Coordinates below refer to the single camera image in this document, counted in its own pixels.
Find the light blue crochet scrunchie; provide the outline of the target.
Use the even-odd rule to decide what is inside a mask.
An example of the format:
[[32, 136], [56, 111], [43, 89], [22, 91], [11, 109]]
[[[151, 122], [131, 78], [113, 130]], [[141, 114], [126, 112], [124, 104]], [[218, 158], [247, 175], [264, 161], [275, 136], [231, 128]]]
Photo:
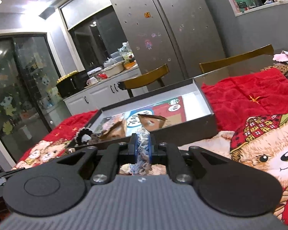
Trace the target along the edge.
[[148, 175], [151, 171], [151, 136], [150, 132], [142, 126], [136, 132], [135, 163], [129, 165], [131, 175]]

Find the tan snack packet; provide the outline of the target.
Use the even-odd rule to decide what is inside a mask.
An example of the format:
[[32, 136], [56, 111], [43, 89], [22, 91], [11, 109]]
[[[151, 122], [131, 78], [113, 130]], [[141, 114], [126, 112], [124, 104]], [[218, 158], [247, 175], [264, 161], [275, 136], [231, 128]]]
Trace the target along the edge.
[[100, 139], [109, 141], [124, 138], [126, 136], [126, 119], [117, 115], [109, 118], [101, 125]]

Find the brown snack packet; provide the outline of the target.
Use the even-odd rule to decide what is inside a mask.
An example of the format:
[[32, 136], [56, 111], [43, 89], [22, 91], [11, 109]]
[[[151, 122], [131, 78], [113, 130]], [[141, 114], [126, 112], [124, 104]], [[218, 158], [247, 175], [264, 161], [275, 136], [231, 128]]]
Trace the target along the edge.
[[161, 129], [167, 120], [163, 116], [149, 114], [138, 114], [138, 118], [145, 130], [149, 132]]

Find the black white crochet scrunchie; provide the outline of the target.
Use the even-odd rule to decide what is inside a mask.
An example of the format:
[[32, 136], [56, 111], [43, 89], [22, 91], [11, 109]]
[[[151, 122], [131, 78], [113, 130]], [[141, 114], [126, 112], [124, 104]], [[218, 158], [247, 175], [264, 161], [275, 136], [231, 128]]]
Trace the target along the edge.
[[84, 145], [89, 140], [91, 140], [91, 135], [93, 134], [93, 131], [90, 128], [83, 127], [80, 128], [80, 130], [76, 133], [75, 136], [75, 142], [77, 145]]

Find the cream white crochet scrunchie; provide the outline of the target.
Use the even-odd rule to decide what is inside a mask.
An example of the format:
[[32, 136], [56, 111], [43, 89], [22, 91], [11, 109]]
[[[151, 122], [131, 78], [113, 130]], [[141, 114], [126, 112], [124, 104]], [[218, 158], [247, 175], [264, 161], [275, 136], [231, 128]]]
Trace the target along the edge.
[[130, 163], [121, 165], [119, 174], [126, 175], [126, 176], [133, 175], [134, 174], [133, 168], [134, 168], [134, 165]]

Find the black shallow cardboard box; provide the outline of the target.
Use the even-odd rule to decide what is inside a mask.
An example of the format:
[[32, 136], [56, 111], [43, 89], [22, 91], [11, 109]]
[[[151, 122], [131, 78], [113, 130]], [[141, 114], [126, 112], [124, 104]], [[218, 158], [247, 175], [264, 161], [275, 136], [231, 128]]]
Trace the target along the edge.
[[215, 114], [194, 78], [102, 108], [86, 127], [100, 136], [100, 149], [142, 128], [178, 146], [217, 134]]

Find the white kitchen cabinet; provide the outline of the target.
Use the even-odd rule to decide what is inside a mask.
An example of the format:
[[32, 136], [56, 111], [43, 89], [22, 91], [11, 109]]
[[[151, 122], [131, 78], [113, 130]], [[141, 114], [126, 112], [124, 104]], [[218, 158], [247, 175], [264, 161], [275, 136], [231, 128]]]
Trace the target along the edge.
[[72, 115], [98, 110], [129, 99], [128, 92], [120, 90], [118, 83], [138, 76], [141, 76], [141, 71], [138, 66], [135, 66], [104, 81], [88, 86], [63, 101]]

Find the glass sliding door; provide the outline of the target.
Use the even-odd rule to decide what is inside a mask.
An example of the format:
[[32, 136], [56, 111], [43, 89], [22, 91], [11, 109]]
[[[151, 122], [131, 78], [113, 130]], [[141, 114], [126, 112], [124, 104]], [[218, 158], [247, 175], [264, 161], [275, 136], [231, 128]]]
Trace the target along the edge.
[[45, 34], [0, 36], [0, 141], [14, 161], [71, 116]]

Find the white mug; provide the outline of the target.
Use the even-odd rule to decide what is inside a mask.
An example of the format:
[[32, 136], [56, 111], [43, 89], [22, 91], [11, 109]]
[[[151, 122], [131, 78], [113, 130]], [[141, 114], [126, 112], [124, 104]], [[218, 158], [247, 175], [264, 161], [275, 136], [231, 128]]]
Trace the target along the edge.
[[95, 77], [89, 78], [86, 82], [87, 86], [94, 85], [98, 83], [98, 80]]

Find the left wooden chair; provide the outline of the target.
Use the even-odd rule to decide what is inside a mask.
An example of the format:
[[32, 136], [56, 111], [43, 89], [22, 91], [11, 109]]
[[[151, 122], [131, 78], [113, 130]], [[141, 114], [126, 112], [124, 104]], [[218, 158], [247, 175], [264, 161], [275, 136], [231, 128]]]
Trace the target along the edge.
[[155, 81], [160, 85], [160, 87], [165, 87], [165, 84], [162, 80], [166, 74], [168, 74], [169, 68], [167, 64], [164, 64], [157, 69], [154, 69], [146, 74], [142, 74], [141, 76], [134, 77], [128, 80], [119, 81], [118, 87], [120, 90], [126, 90], [130, 98], [133, 98], [134, 95], [132, 93], [132, 89], [138, 89], [147, 85], [154, 83]]

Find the wooden chair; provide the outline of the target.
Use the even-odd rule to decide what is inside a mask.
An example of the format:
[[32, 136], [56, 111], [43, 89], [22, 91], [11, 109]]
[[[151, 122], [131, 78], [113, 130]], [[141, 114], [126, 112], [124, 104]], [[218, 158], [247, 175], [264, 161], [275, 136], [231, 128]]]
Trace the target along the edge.
[[132, 93], [132, 89], [138, 89], [147, 85], [154, 83], [155, 81], [160, 85], [160, 87], [165, 87], [165, 84], [162, 80], [166, 74], [168, 74], [169, 68], [167, 64], [164, 64], [157, 69], [154, 69], [146, 74], [142, 74], [141, 76], [134, 77], [128, 80], [119, 81], [118, 87], [120, 90], [126, 90], [130, 98], [133, 98], [134, 95]]
[[273, 56], [274, 55], [274, 48], [271, 44], [266, 45], [264, 47], [249, 51], [247, 53], [243, 53], [240, 55], [236, 55], [233, 57], [228, 57], [225, 59], [221, 60], [216, 60], [216, 61], [210, 61], [210, 62], [205, 62], [205, 63], [200, 63], [199, 67], [201, 69], [202, 74], [212, 72], [227, 66], [230, 66], [232, 64], [236, 64], [238, 62], [246, 61], [252, 58], [256, 58], [262, 55], [269, 55]]

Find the beige plastic basin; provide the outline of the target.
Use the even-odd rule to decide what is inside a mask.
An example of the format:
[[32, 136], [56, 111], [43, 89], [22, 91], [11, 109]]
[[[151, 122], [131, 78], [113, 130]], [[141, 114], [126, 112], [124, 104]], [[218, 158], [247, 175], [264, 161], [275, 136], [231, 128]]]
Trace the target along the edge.
[[109, 78], [124, 71], [124, 61], [115, 63], [103, 70], [105, 75]]

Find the black microwave oven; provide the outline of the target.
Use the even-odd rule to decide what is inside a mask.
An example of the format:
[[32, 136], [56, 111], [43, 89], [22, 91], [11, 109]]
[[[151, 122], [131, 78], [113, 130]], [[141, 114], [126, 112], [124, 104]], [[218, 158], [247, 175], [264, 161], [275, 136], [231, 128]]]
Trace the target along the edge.
[[72, 71], [65, 76], [60, 77], [56, 82], [58, 93], [62, 99], [67, 98], [87, 86], [89, 76], [85, 70]]

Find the right wooden chair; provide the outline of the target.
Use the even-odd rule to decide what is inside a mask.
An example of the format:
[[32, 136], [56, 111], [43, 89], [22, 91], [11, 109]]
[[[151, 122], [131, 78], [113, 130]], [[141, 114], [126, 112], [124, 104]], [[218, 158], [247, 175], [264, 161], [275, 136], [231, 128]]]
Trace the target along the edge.
[[201, 69], [202, 74], [212, 72], [227, 66], [230, 66], [232, 64], [236, 64], [238, 62], [246, 61], [252, 58], [256, 58], [262, 55], [269, 55], [273, 56], [274, 55], [274, 48], [271, 44], [266, 45], [264, 47], [249, 51], [247, 53], [243, 53], [240, 55], [236, 55], [233, 57], [228, 57], [225, 59], [221, 60], [216, 60], [216, 61], [210, 61], [210, 62], [205, 62], [205, 63], [200, 63], [199, 67]]

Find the silver double door refrigerator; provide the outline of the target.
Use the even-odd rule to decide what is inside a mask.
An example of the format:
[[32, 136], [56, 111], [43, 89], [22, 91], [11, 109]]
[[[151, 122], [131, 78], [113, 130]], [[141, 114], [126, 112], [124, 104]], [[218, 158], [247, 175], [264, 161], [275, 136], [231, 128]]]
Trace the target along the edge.
[[141, 73], [167, 64], [165, 85], [201, 74], [224, 49], [205, 0], [110, 0]]

